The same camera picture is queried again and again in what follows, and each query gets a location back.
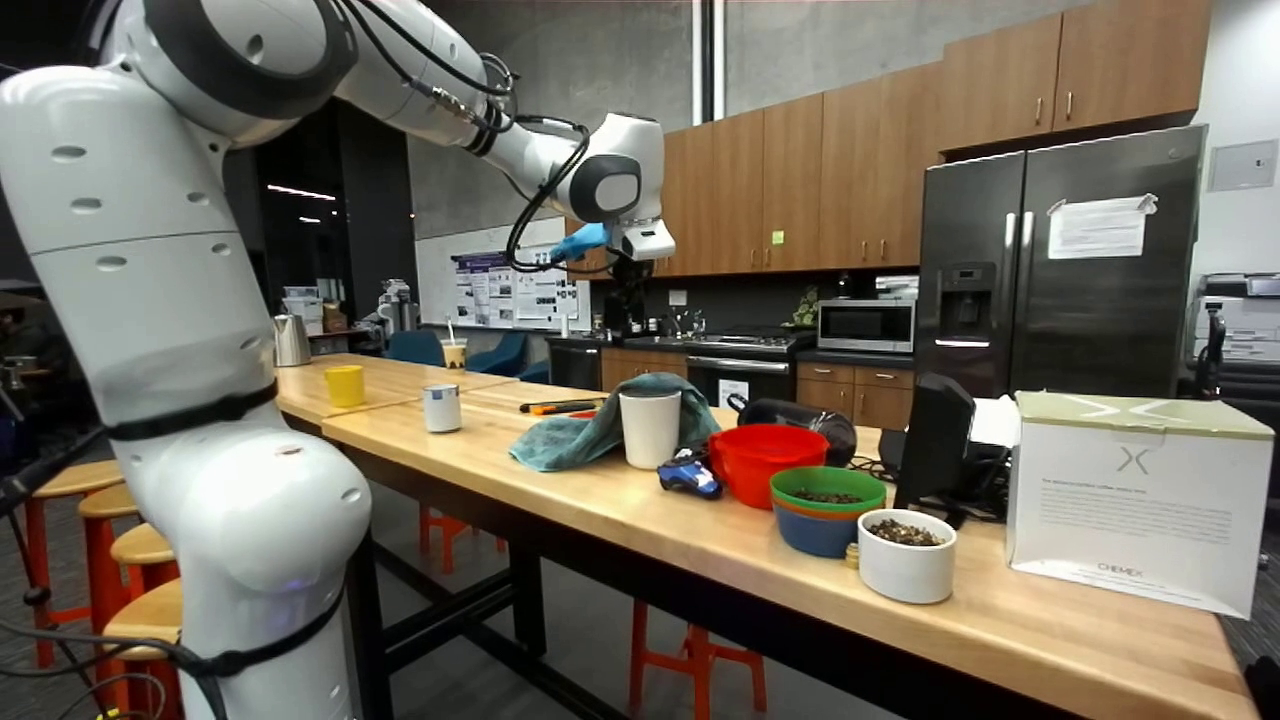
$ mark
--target microwave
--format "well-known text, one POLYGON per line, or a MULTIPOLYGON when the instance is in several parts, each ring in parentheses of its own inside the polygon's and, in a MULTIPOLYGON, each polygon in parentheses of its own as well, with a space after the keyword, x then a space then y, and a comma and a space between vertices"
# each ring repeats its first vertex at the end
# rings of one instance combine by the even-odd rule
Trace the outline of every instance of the microwave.
POLYGON ((915 299, 824 300, 818 304, 818 347, 911 352, 915 299))

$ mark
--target white canister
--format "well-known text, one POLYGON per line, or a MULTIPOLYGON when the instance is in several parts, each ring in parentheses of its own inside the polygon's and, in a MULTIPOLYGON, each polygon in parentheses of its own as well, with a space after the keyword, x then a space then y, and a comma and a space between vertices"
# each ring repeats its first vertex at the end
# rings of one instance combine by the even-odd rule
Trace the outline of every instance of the white canister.
POLYGON ((858 519, 858 573, 867 587, 900 602, 941 602, 951 596, 956 573, 956 532, 945 521, 915 510, 872 510, 858 519), (867 528, 897 520, 933 533, 942 544, 899 544, 867 528))
POLYGON ((618 395, 622 405, 622 443, 627 462, 654 470, 676 455, 680 441, 680 391, 654 395, 628 391, 618 395))
POLYGON ((438 384, 422 388, 422 418, 433 433, 452 433, 462 427, 462 400, 458 386, 438 384))

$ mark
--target white bowl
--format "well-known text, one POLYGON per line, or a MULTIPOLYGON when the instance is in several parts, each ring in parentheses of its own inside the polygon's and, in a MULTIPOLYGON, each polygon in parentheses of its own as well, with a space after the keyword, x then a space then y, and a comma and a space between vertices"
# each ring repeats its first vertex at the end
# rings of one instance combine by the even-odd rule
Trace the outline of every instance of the white bowl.
POLYGON ((858 519, 858 573, 867 587, 900 602, 924 605, 951 596, 956 570, 956 532, 945 521, 915 510, 872 510, 858 519), (867 528, 897 520, 942 538, 942 544, 899 544, 867 528))

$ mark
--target black table frame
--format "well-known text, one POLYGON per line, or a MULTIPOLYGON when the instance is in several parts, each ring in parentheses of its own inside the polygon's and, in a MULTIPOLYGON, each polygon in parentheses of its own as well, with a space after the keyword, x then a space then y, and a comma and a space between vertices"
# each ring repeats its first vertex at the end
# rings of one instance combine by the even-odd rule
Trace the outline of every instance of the black table frame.
POLYGON ((506 538, 512 552, 509 570, 453 594, 366 538, 351 560, 347 585, 356 675, 365 717, 394 717, 389 674, 415 657, 415 652, 421 656, 460 634, 579 717, 625 717, 539 660, 547 647, 541 557, 906 717, 969 716, 975 708, 982 716, 1070 716, 1055 706, 462 486, 342 443, 335 445, 370 480, 506 538), (384 629, 375 562, 438 605, 384 629), (516 614, 518 644, 483 624, 484 618, 508 602, 513 603, 516 614), (420 630, 415 635, 419 639, 408 635, 410 629, 420 630))

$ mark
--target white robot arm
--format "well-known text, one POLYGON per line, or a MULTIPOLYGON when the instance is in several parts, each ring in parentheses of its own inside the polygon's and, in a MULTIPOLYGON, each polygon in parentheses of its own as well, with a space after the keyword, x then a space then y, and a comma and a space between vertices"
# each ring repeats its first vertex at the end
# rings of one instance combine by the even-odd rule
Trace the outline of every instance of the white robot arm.
POLYGON ((513 240, 545 201, 643 261, 675 250, 662 129, 609 115, 584 146, 513 123, 500 61, 488 86, 486 60, 415 0, 123 0, 110 27, 100 67, 0 83, 0 182, 138 507, 173 544, 183 646, 212 657, 314 632, 220 680, 225 714, 183 676, 186 716, 349 720, 329 612, 369 488, 271 402, 273 329, 224 154, 337 95, 507 173, 531 197, 513 240))

